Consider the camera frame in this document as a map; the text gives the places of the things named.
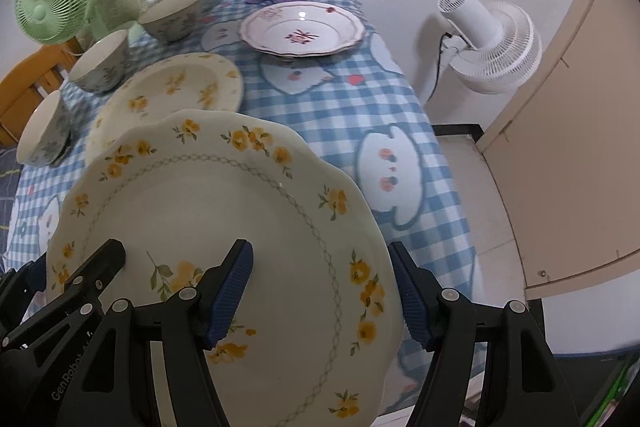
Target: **tablecloth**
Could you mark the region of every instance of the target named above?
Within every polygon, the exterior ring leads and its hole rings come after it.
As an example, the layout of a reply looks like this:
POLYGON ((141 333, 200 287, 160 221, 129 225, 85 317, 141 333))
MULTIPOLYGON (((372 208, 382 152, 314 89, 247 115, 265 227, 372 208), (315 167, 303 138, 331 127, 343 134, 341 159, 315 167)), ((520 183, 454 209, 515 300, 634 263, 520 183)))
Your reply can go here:
MULTIPOLYGON (((329 57, 284 63, 239 40, 241 20, 263 5, 206 0, 194 32, 172 44, 143 34, 130 45, 127 76, 179 53, 209 51, 229 58, 244 78, 240 112, 285 124, 321 158, 356 180, 387 242, 402 241, 443 287, 471 295, 475 250, 449 166, 414 90, 383 39, 354 0, 316 0, 341 6, 366 26, 362 43, 329 57)), ((46 251, 66 193, 84 170, 90 123, 109 95, 85 93, 65 82, 73 115, 72 142, 59 164, 24 169, 16 194, 15 233, 6 255, 19 267, 46 251)), ((35 305, 41 305, 42 298, 35 305)), ((473 374, 481 371, 477 349, 473 374)), ((413 404, 430 356, 405 331, 389 369, 381 412, 413 404)))

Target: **red heart print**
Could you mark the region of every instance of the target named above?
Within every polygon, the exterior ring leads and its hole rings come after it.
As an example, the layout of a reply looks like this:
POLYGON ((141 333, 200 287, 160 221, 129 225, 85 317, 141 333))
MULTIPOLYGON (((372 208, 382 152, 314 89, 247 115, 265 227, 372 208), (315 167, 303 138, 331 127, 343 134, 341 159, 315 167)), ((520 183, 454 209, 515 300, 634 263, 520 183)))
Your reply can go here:
POLYGON ((362 76, 361 74, 351 74, 349 78, 347 78, 347 81, 351 84, 351 86, 357 86, 358 84, 364 82, 364 76, 362 76))

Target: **cartoon print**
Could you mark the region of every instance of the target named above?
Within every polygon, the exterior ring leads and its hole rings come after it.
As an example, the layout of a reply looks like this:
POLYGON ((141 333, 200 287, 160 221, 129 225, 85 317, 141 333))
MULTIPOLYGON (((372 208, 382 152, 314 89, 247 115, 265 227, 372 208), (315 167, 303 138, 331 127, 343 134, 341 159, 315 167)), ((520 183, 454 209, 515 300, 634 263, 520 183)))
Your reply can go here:
POLYGON ((240 40, 238 35, 239 27, 240 21, 221 22, 211 25, 200 41, 202 49, 210 52, 220 46, 238 42, 240 40))
POLYGON ((386 47, 385 41, 382 40, 382 37, 379 34, 374 33, 371 36, 370 47, 373 59, 383 70, 389 71, 390 73, 402 74, 400 66, 398 66, 395 60, 393 60, 391 53, 386 47))
POLYGON ((391 125, 364 137, 356 176, 371 210, 388 212, 396 229, 413 224, 424 194, 422 164, 414 142, 402 129, 391 125))
POLYGON ((364 76, 361 74, 350 74, 347 77, 347 82, 351 84, 351 86, 358 86, 364 82, 364 76))
POLYGON ((260 57, 262 77, 277 90, 300 94, 334 76, 323 70, 313 58, 288 61, 273 55, 260 57))
POLYGON ((40 245, 40 253, 43 254, 49 248, 51 236, 56 231, 58 221, 60 220, 60 200, 58 196, 53 196, 45 208, 42 215, 38 218, 38 243, 40 245))

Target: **floor tile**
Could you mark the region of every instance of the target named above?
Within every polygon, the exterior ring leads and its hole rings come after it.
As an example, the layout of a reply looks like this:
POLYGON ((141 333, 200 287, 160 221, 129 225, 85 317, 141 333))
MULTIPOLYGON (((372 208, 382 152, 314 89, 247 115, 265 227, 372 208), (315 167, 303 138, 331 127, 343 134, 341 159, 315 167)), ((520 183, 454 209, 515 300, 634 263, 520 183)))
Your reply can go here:
POLYGON ((439 137, 462 200, 476 252, 482 254, 513 239, 511 223, 484 157, 467 136, 439 137))
POLYGON ((513 239, 476 256, 472 299, 500 308, 512 299, 525 302, 524 273, 513 239))

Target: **power cord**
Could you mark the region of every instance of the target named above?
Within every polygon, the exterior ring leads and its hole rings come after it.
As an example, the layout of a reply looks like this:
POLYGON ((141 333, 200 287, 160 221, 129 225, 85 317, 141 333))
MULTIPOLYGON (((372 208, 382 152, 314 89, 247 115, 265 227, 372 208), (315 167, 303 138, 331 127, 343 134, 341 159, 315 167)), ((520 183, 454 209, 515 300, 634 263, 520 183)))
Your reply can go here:
POLYGON ((427 102, 429 102, 432 98, 433 95, 436 92, 436 89, 438 88, 438 81, 440 80, 440 64, 442 62, 442 52, 444 51, 442 49, 442 43, 444 42, 444 39, 450 39, 452 38, 452 34, 450 34, 449 32, 445 32, 440 36, 440 45, 438 46, 438 65, 436 67, 436 81, 433 84, 433 89, 431 89, 431 94, 429 95, 429 98, 427 99, 427 102))

